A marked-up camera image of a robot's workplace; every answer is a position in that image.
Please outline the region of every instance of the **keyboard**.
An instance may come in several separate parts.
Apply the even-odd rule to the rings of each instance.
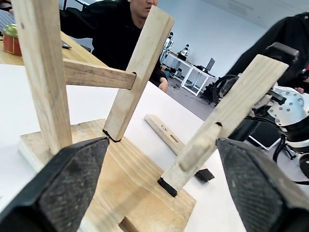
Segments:
[[[2,36],[3,28],[7,24],[15,24],[14,15],[8,11],[0,10],[0,35]],[[66,42],[62,41],[63,48],[71,48]]]

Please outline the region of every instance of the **black jacket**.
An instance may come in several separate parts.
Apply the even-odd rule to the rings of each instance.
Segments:
[[[126,70],[141,29],[131,18],[127,0],[99,1],[85,7],[60,10],[61,30],[74,38],[92,38],[92,54],[107,66]],[[150,81],[160,84],[160,77],[166,78],[157,62]]]
[[[257,54],[274,42],[280,42],[298,50],[298,62],[278,80],[280,86],[301,87],[295,79],[309,61],[309,13],[287,17],[273,25],[248,51],[246,51],[227,74],[242,73]]]

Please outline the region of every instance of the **hand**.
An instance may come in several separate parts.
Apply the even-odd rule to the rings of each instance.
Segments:
[[[167,93],[168,89],[169,89],[169,83],[168,83],[167,79],[164,78],[164,77],[161,77],[160,82],[161,82],[161,84],[159,85],[159,89],[162,90],[163,92]]]
[[[300,94],[304,94],[305,92],[303,88],[295,88],[295,90],[299,92]]]
[[[0,2],[11,2],[11,0],[0,0]]]

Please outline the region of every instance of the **white desk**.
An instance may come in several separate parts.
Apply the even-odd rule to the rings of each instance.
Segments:
[[[207,73],[205,73],[205,72],[202,72],[202,71],[201,71],[200,69],[198,69],[197,67],[195,67],[195,66],[193,66],[193,65],[191,65],[191,64],[188,64],[187,62],[183,61],[182,59],[179,59],[178,57],[174,56],[173,54],[169,53],[169,55],[170,55],[171,57],[173,57],[175,60],[177,60],[177,61],[179,61],[179,62],[181,62],[181,63],[183,63],[184,65],[186,65],[186,66],[189,67],[189,71],[188,71],[188,73],[186,74],[186,76],[184,77],[183,80],[180,79],[180,78],[178,78],[178,77],[176,77],[175,75],[174,75],[173,77],[181,82],[181,87],[183,87],[183,88],[185,88],[186,90],[188,90],[189,92],[193,93],[195,96],[197,96],[197,95],[202,91],[204,85],[206,84],[206,82],[208,81],[209,78],[213,78],[213,79],[215,79],[215,81],[217,80],[216,77],[213,77],[213,76],[211,76],[211,75],[209,75],[209,74],[207,74]],[[186,82],[187,82],[188,78],[190,77],[190,75],[191,75],[191,73],[192,73],[193,70],[197,71],[198,74],[197,74],[197,76],[196,76],[194,82],[193,82],[192,84],[189,84],[189,85],[188,85],[188,84],[186,84]],[[203,84],[201,84],[200,87],[196,87],[196,84],[197,84],[197,82],[198,82],[198,80],[199,80],[199,78],[200,78],[201,76],[204,76],[204,77],[205,77],[205,80],[204,80]],[[192,90],[189,89],[187,86],[196,88],[196,89],[197,89],[197,92],[192,91]]]
[[[0,211],[35,172],[18,152],[19,136],[39,131],[23,66],[0,65]],[[68,86],[71,124],[106,118],[117,90],[98,87]],[[187,143],[202,120],[175,100],[148,83],[125,136],[163,170],[175,160],[174,153],[143,120],[155,114],[184,143]],[[244,232],[245,228],[229,194],[219,154],[206,162],[215,179],[202,185],[192,178],[184,187],[197,204],[186,232]]]
[[[186,82],[187,82],[187,80],[188,80],[188,78],[189,78],[189,76],[186,75],[186,77],[185,77],[184,80],[182,81],[182,85],[181,85],[181,86],[182,86],[183,88],[185,88],[186,90],[188,90],[189,92],[193,93],[195,96],[197,96],[197,95],[202,91],[204,85],[206,84],[206,82],[208,81],[209,78],[213,78],[214,81],[217,81],[217,78],[216,78],[216,77],[211,76],[211,75],[209,75],[209,74],[207,74],[207,73],[201,71],[200,69],[198,69],[198,68],[195,67],[195,66],[192,66],[191,72],[192,72],[193,70],[198,71],[198,75],[196,76],[194,82],[193,82],[192,84],[186,84]],[[199,80],[199,78],[200,78],[201,76],[204,76],[204,77],[205,77],[205,80],[204,80],[204,82],[201,84],[200,87],[196,87],[197,81]],[[196,89],[197,89],[197,92],[192,91],[192,90],[189,89],[187,86],[196,88]]]
[[[175,60],[177,60],[178,62],[180,62],[180,63],[182,63],[182,64],[184,64],[185,66],[187,66],[187,67],[189,67],[189,71],[188,71],[188,73],[186,74],[186,76],[185,76],[185,79],[187,78],[189,78],[189,76],[190,76],[190,74],[191,74],[191,72],[192,72],[192,70],[193,70],[193,66],[191,65],[191,64],[189,64],[189,63],[187,63],[187,62],[185,62],[184,60],[182,60],[182,59],[179,59],[178,57],[176,57],[176,56],[174,56],[172,53],[169,53],[168,55],[170,55],[173,59],[175,59]],[[179,80],[182,84],[183,84],[183,80],[182,79],[180,79],[179,77],[177,77],[177,76],[173,76],[175,79],[177,79],[177,80]]]

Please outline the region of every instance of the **jar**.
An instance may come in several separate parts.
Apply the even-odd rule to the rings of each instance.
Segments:
[[[3,28],[3,50],[10,54],[21,56],[16,24],[7,24]]]

